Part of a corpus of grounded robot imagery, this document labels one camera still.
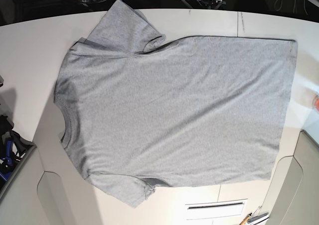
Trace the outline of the grey T-shirt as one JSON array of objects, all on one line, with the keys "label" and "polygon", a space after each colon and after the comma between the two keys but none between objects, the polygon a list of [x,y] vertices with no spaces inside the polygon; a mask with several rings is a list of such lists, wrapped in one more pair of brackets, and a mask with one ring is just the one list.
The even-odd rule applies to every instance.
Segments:
[{"label": "grey T-shirt", "polygon": [[156,187],[268,180],[294,40],[165,37],[117,0],[60,67],[54,104],[79,174],[135,208]]}]

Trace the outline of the white vent panel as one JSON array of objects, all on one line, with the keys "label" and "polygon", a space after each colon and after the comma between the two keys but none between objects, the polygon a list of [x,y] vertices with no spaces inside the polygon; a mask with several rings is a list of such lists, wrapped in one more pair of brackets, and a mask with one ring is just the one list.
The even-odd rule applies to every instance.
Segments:
[{"label": "white vent panel", "polygon": [[248,200],[234,200],[226,202],[186,204],[186,220],[219,219],[242,216]]}]

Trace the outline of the tools at bottom edge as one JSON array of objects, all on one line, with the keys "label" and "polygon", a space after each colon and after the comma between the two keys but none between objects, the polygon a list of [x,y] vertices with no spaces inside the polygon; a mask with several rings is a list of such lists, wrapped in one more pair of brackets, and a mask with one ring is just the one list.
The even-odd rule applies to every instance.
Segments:
[{"label": "tools at bottom edge", "polygon": [[262,206],[259,206],[253,213],[248,214],[240,223],[240,225],[259,225],[266,222],[269,219],[269,213],[263,213],[257,215],[257,212],[261,210]]}]

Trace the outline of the blue and black equipment pile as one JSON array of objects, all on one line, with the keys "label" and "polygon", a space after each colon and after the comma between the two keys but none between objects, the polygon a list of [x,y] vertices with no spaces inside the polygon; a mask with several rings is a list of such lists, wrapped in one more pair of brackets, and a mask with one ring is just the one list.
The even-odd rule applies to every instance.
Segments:
[{"label": "blue and black equipment pile", "polygon": [[23,139],[13,130],[13,124],[5,115],[0,116],[0,188],[2,189],[22,161],[25,154],[33,147],[30,141]]}]

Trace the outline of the orange object at right edge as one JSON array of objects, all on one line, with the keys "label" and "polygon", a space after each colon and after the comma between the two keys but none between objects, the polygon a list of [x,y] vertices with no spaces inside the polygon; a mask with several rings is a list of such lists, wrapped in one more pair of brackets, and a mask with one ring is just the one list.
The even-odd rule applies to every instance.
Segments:
[{"label": "orange object at right edge", "polygon": [[313,108],[317,111],[319,111],[319,96],[316,95],[313,99]]}]

